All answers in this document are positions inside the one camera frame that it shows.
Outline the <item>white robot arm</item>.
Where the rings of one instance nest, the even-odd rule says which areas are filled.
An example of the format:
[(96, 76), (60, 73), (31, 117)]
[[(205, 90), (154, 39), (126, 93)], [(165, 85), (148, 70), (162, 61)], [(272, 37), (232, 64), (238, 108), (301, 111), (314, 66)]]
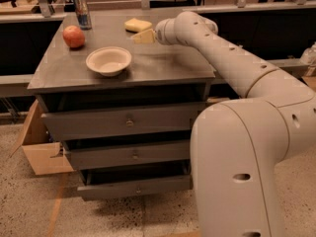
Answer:
[(315, 145), (315, 92), (194, 12), (159, 22), (155, 38), (195, 48), (238, 95), (206, 108), (192, 129), (200, 236), (284, 237), (275, 166)]

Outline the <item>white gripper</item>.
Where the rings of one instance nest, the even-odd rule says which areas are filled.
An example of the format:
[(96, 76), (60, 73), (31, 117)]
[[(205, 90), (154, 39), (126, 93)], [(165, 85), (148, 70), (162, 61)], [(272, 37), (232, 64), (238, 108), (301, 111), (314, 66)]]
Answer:
[(156, 39), (161, 44), (183, 45), (184, 43), (181, 40), (181, 29), (182, 21), (179, 18), (165, 19), (157, 24), (155, 31), (153, 29), (148, 29), (133, 35), (131, 39), (136, 44), (154, 43), (156, 32)]

